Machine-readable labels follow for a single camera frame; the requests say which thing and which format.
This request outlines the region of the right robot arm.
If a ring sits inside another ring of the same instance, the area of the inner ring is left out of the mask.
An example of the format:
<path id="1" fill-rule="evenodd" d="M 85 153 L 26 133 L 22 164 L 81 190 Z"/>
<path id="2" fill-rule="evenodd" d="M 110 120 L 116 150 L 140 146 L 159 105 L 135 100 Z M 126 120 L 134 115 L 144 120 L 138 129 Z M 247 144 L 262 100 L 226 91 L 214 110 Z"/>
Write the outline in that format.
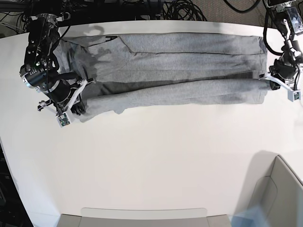
<path id="1" fill-rule="evenodd" d="M 71 110 L 73 114 L 85 113 L 81 98 L 81 88 L 86 80 L 75 72 L 59 73 L 59 62 L 54 50 L 62 35 L 58 32 L 58 22 L 63 17 L 41 13 L 32 16 L 32 28 L 28 35 L 24 64 L 20 68 L 20 77 L 29 88 L 42 92 L 49 99 L 41 101 L 38 111 L 53 105 L 56 115 Z"/>

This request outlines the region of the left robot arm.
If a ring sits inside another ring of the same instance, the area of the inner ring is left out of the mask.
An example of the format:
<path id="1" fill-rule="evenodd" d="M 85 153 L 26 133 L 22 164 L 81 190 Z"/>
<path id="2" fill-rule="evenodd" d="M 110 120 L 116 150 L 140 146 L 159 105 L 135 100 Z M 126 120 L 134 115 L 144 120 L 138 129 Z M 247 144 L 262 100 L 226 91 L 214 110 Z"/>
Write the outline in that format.
<path id="1" fill-rule="evenodd" d="M 279 57 L 269 67 L 270 75 L 283 83 L 292 84 L 290 89 L 296 91 L 303 68 L 303 52 L 297 40 L 297 37 L 303 34 L 300 10 L 294 0 L 264 0 L 263 4 L 266 9 L 264 44 L 270 53 Z M 269 20 L 284 40 L 281 52 L 274 51 L 267 42 Z"/>

